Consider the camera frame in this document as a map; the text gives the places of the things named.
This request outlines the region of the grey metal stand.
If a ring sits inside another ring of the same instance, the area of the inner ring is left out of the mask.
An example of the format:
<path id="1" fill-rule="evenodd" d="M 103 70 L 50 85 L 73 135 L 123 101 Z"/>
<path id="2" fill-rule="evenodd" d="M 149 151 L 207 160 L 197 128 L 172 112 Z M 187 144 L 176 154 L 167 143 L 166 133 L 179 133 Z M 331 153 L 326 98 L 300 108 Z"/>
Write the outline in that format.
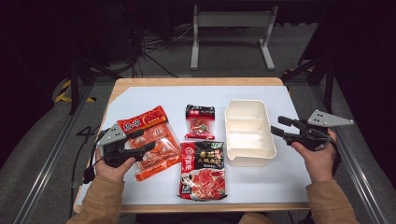
<path id="1" fill-rule="evenodd" d="M 200 11 L 193 8 L 191 48 L 191 70 L 198 69 L 199 62 L 199 28 L 200 27 L 263 27 L 264 37 L 258 40 L 262 56 L 269 71 L 275 70 L 275 64 L 268 49 L 271 33 L 276 21 L 278 6 L 266 11 Z"/>

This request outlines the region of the white plastic box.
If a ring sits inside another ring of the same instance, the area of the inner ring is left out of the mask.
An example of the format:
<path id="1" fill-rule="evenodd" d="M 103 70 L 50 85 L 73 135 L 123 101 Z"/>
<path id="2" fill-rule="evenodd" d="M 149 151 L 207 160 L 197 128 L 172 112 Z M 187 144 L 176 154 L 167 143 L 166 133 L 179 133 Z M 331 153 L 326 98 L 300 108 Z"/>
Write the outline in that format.
<path id="1" fill-rule="evenodd" d="M 232 100 L 225 109 L 227 156 L 232 166 L 264 167 L 275 156 L 265 103 Z"/>

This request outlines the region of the large red and black packet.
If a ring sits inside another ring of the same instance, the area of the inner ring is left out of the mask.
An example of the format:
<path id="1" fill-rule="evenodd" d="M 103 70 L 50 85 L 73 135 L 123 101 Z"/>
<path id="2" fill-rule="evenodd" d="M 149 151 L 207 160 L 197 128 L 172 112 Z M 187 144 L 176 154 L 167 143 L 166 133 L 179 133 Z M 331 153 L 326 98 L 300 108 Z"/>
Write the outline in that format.
<path id="1" fill-rule="evenodd" d="M 181 144 L 180 198 L 213 201 L 227 196 L 223 145 L 213 141 Z"/>

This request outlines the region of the person's left hand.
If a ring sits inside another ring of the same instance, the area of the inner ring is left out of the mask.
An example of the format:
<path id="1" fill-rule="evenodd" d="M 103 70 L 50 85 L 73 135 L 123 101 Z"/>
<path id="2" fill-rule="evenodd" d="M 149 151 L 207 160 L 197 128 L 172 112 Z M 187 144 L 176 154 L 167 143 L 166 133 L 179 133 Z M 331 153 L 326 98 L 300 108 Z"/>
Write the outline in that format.
<path id="1" fill-rule="evenodd" d="M 135 163 L 135 158 L 129 158 L 127 161 L 125 161 L 122 165 L 120 165 L 117 168 L 108 166 L 102 160 L 99 149 L 95 150 L 95 158 L 96 158 L 96 163 L 95 163 L 96 174 L 116 182 L 122 182 L 125 174 L 130 170 L 130 168 Z"/>

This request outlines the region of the black metal stand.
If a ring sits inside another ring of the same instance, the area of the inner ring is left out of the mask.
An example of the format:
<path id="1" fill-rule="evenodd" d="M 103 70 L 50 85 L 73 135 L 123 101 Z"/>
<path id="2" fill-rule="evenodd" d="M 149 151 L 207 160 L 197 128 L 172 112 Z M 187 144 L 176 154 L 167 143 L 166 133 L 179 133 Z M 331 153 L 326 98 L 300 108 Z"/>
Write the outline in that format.
<path id="1" fill-rule="evenodd" d="M 304 63 L 293 70 L 286 70 L 280 79 L 285 82 L 297 77 L 308 69 L 312 72 L 308 75 L 306 82 L 310 86 L 317 86 L 322 79 L 325 79 L 323 104 L 326 110 L 332 113 L 332 90 L 333 90 L 333 64 L 332 59 L 328 57 L 318 57 L 307 63 Z"/>

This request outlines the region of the black tripod stand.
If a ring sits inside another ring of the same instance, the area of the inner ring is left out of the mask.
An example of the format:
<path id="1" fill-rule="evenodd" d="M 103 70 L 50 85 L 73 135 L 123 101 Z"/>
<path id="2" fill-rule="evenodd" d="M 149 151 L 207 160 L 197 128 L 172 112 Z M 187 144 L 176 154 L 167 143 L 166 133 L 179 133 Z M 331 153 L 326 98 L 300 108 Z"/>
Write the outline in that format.
<path id="1" fill-rule="evenodd" d="M 79 44 L 79 42 L 82 41 L 83 38 L 81 37 L 81 33 L 77 27 L 77 24 L 75 23 L 75 20 L 73 19 L 67 7 L 64 8 L 64 19 L 67 22 L 64 30 L 68 35 L 67 39 L 64 41 L 64 44 L 70 54 L 69 78 L 71 80 L 72 99 L 70 114 L 74 115 L 78 111 L 80 103 L 86 101 L 85 98 L 80 97 L 78 83 L 82 81 L 85 86 L 92 86 L 95 82 L 95 76 L 90 70 L 91 67 L 95 68 L 106 77 L 113 78 L 114 80 L 118 80 L 120 75 L 82 55 L 81 52 L 84 50 L 84 48 Z"/>

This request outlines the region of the aluminium rail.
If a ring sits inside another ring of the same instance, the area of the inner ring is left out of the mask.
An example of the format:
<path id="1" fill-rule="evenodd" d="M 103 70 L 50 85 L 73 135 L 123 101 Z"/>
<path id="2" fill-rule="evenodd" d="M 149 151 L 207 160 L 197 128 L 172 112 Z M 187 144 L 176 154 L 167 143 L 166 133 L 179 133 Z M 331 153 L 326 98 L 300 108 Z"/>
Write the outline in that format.
<path id="1" fill-rule="evenodd" d="M 396 190 L 366 144 L 358 122 L 335 127 L 342 163 L 336 174 L 360 224 L 393 224 Z"/>
<path id="2" fill-rule="evenodd" d="M 35 178 L 35 183 L 31 187 L 28 196 L 26 197 L 19 213 L 14 218 L 12 224 L 27 224 L 28 220 L 33 214 L 33 211 L 50 180 L 56 164 L 61 157 L 66 139 L 69 136 L 72 127 L 75 124 L 78 115 L 86 100 L 90 96 L 91 92 L 92 86 L 86 86 L 81 88 L 81 94 L 78 97 L 79 104 L 75 108 L 74 112 L 67 117 L 64 126 L 62 127 L 61 132 L 58 135 L 45 163 L 43 164 L 41 170 Z"/>

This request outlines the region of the orange-red packet with clear tray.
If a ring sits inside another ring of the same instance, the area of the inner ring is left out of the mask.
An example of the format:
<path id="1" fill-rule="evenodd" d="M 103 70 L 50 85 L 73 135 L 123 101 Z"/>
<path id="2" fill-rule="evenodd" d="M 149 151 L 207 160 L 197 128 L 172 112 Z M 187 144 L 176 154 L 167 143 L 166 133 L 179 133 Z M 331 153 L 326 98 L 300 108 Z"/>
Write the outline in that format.
<path id="1" fill-rule="evenodd" d="M 128 134 L 143 131 L 142 135 L 128 139 L 131 148 L 155 143 L 154 149 L 146 152 L 142 161 L 137 163 L 137 181 L 144 181 L 181 161 L 179 142 L 160 105 L 133 118 L 118 120 L 117 124 Z"/>

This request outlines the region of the white table mat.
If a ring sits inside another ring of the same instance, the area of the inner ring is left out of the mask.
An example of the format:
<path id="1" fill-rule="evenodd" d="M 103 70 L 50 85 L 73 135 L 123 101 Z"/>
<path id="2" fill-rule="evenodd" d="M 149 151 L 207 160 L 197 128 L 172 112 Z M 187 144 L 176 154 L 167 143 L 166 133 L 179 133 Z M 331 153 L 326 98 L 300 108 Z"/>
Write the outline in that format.
<path id="1" fill-rule="evenodd" d="M 224 112 L 232 100 L 264 102 L 268 119 L 298 117 L 287 89 L 283 86 L 175 86 L 131 87 L 109 103 L 104 116 L 106 129 L 120 119 L 140 115 L 157 105 L 163 107 L 178 139 L 186 133 L 184 110 L 187 104 L 216 108 L 215 136 L 226 139 Z M 225 164 L 227 197 L 213 202 L 194 202 L 178 197 L 180 165 L 138 182 L 134 170 L 125 176 L 122 210 L 129 213 L 187 211 L 248 211 L 305 209 L 305 186 L 310 183 L 304 161 L 298 153 L 275 137 L 276 156 L 264 167 Z"/>

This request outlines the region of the small black and red packet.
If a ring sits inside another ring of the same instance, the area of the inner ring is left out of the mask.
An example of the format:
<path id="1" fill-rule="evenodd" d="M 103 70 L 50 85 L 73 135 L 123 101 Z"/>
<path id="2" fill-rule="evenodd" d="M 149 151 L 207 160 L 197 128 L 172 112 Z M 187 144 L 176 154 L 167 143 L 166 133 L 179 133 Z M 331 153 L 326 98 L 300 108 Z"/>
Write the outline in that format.
<path id="1" fill-rule="evenodd" d="M 187 105 L 185 110 L 187 124 L 186 138 L 214 140 L 215 107 Z"/>

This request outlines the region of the person's right hand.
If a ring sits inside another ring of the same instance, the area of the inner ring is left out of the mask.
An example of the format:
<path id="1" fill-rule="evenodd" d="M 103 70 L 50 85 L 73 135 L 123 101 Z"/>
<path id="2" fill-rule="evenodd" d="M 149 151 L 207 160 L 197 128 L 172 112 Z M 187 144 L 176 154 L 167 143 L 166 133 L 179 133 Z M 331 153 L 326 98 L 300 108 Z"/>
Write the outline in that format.
<path id="1" fill-rule="evenodd" d="M 298 142 L 293 142 L 294 148 L 303 158 L 304 164 L 312 183 L 333 180 L 332 168 L 336 150 L 328 144 L 320 151 L 310 151 Z"/>

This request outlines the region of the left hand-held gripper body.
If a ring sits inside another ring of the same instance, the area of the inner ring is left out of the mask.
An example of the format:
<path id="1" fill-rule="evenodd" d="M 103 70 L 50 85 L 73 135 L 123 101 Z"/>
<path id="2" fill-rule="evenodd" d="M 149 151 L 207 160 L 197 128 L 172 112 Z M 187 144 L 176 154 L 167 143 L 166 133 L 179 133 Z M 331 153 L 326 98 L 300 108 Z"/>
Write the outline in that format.
<path id="1" fill-rule="evenodd" d="M 118 124 L 104 131 L 96 146 L 108 166 L 117 168 L 129 158 L 135 158 L 136 161 L 143 160 L 146 152 L 138 151 L 138 148 L 128 149 L 126 143 L 129 139 L 131 139 L 129 133 L 125 133 Z"/>

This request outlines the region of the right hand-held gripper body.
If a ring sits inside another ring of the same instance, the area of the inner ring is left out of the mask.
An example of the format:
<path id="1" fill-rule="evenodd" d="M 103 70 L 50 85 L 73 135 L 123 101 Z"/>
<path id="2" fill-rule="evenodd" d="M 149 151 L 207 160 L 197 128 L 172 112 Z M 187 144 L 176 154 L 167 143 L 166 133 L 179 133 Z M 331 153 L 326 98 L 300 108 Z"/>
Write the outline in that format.
<path id="1" fill-rule="evenodd" d="M 311 151 L 324 149 L 332 138 L 328 134 L 330 127 L 353 125 L 353 119 L 344 119 L 335 115 L 315 110 L 307 120 L 293 119 L 291 126 L 296 127 L 300 132 L 285 133 L 284 140 L 290 146 L 293 142 L 302 144 Z"/>

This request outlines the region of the yellow and black hazard tape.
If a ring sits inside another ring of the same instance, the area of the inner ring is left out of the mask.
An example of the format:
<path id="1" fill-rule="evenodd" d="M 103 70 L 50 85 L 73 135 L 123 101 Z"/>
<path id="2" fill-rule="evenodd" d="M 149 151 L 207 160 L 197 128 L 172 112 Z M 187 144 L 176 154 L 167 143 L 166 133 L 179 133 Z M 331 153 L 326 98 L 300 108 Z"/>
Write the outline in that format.
<path id="1" fill-rule="evenodd" d="M 72 97 L 66 96 L 66 92 L 71 87 L 71 79 L 67 79 L 62 85 L 58 95 L 55 97 L 54 102 L 67 102 L 72 103 Z M 86 100 L 87 103 L 95 103 L 96 97 L 88 97 Z"/>

